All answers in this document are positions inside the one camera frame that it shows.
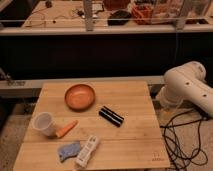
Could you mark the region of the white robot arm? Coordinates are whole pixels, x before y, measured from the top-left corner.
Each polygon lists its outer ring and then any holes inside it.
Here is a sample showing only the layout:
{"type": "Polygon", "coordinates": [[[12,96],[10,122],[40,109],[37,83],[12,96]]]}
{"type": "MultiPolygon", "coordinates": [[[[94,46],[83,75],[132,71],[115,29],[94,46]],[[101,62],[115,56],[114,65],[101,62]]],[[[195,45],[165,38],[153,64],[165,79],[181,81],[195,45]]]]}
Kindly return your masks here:
{"type": "Polygon", "coordinates": [[[169,69],[156,99],[164,108],[173,108],[188,100],[213,118],[213,88],[205,83],[205,77],[206,69],[197,61],[169,69]]]}

